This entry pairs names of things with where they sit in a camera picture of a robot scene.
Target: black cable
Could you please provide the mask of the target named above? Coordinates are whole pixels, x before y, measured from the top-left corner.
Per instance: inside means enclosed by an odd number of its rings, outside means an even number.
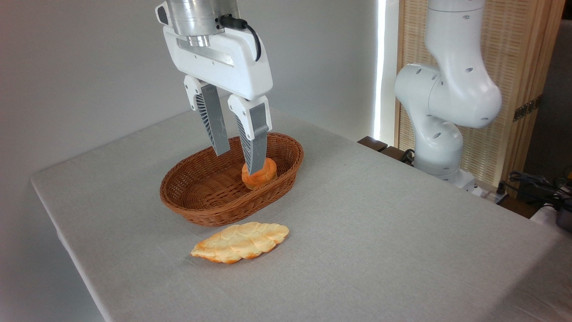
[[[258,38],[258,34],[256,33],[256,31],[254,31],[254,29],[252,29],[252,27],[250,27],[248,24],[246,25],[247,29],[250,30],[250,32],[252,33],[252,36],[254,37],[254,42],[256,44],[256,59],[255,61],[258,61],[260,59],[260,55],[262,55],[262,47],[260,46],[260,39]]]
[[[407,149],[407,150],[405,150],[405,153],[401,156],[399,161],[409,162],[409,163],[413,164],[414,155],[415,155],[415,150]]]
[[[250,27],[246,20],[233,18],[228,15],[224,15],[220,17],[220,24],[225,28],[232,28],[237,30],[244,30],[248,29],[250,33],[252,33],[252,37],[254,37],[254,43],[256,44],[256,59],[258,61],[260,56],[262,55],[262,46],[260,45],[260,39],[258,38],[258,34],[252,27]]]
[[[549,204],[553,205],[555,209],[557,209],[557,207],[558,207],[557,210],[559,210],[560,208],[564,208],[567,211],[572,211],[572,207],[570,207],[570,205],[566,201],[563,201],[560,198],[551,198],[551,199],[543,198],[543,197],[540,197],[537,195],[529,194],[529,193],[523,191],[522,189],[513,187],[506,181],[501,181],[501,183],[503,183],[505,187],[511,188],[511,189],[523,194],[523,195],[530,197],[530,198],[535,198],[537,200],[544,201],[544,203],[549,203]]]

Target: table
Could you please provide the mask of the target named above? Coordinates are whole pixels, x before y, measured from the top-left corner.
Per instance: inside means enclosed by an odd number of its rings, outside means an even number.
[[[288,194],[239,223],[291,233],[233,265],[189,256],[221,228],[158,195],[172,166],[209,146],[198,113],[33,175],[107,321],[572,320],[572,241],[278,110],[272,121],[305,159]]]

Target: bread roll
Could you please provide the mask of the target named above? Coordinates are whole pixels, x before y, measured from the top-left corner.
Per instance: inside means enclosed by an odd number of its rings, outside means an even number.
[[[243,165],[243,182],[247,188],[250,190],[256,190],[261,186],[267,184],[268,182],[277,178],[277,168],[276,163],[271,158],[266,158],[264,160],[264,166],[261,170],[248,174],[248,167],[245,163]]]
[[[190,253],[212,262],[234,264],[270,252],[290,230],[277,223],[249,222],[232,225],[199,242]]]

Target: white robotic arm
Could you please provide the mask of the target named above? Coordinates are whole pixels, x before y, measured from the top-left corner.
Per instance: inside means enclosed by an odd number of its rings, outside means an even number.
[[[439,66],[409,64],[395,81],[415,133],[415,167],[467,191],[475,181],[459,168],[463,137],[454,124],[485,127],[502,103],[480,52],[484,3],[429,0],[425,44]]]
[[[262,169],[267,132],[272,129],[268,99],[272,75],[264,44],[238,19],[236,0],[167,0],[155,9],[171,58],[186,74],[191,108],[198,110],[217,155],[230,150],[217,88],[231,93],[248,171]],[[249,32],[225,28],[236,26]]]

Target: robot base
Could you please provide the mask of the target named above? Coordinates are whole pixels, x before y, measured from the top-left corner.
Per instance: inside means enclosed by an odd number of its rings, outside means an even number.
[[[452,185],[466,190],[474,195],[480,196],[483,190],[476,185],[475,177],[461,168],[452,174],[447,175],[434,175],[434,177],[451,183]]]

